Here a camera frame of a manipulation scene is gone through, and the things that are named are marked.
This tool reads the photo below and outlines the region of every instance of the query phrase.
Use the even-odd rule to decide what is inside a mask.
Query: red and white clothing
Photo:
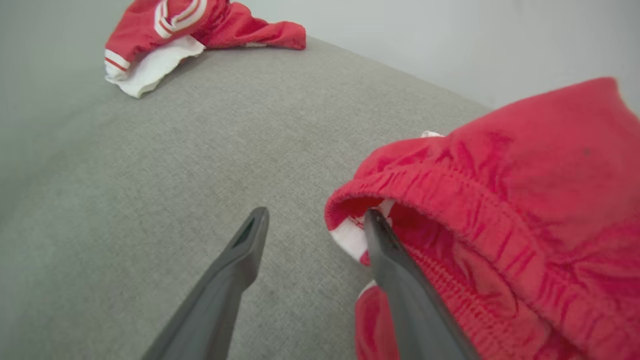
[[[640,122],[613,79],[374,151],[328,200],[368,265],[379,207],[484,359],[640,359]],[[397,359],[386,295],[356,303],[359,359]]]
[[[178,39],[182,40],[167,46]],[[106,79],[119,85],[124,82],[129,88],[150,79],[157,84],[187,56],[196,56],[205,48],[247,44],[302,50],[306,46],[305,28],[286,21],[269,24],[252,17],[245,5],[228,0],[135,0],[105,46]],[[147,54],[159,47],[164,54],[148,60]],[[140,75],[132,67],[143,61],[145,69],[139,71]],[[167,63],[173,67],[167,70]],[[132,85],[131,78],[140,76],[144,80]]]

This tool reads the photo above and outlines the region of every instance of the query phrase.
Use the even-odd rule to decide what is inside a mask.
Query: gray fabric surface
[[[355,358],[370,275],[331,241],[326,199],[375,148],[487,110],[314,39],[206,52],[136,100],[102,79],[124,6],[0,8],[14,49],[0,55],[0,359],[138,358],[261,205],[271,227],[229,358]]]

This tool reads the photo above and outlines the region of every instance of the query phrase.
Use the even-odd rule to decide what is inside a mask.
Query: red garment
[[[374,151],[326,205],[352,255],[383,199],[482,358],[640,359],[640,122],[613,79]],[[359,359],[398,358],[377,287],[356,326]]]
[[[136,55],[191,35],[208,48],[260,43],[302,50],[305,28],[293,22],[269,24],[255,19],[240,3],[228,0],[135,0],[109,37],[108,73],[124,74]]]

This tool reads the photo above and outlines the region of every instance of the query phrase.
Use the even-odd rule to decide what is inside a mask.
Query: white wall
[[[240,0],[496,108],[616,76],[640,113],[640,0]]]

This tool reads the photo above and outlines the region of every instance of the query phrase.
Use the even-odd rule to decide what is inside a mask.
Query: gray surface
[[[230,359],[354,358],[369,274],[330,240],[327,197],[373,149],[486,110],[313,39],[205,53],[136,100],[102,79],[124,6],[0,7],[0,359],[139,357],[260,205]]]

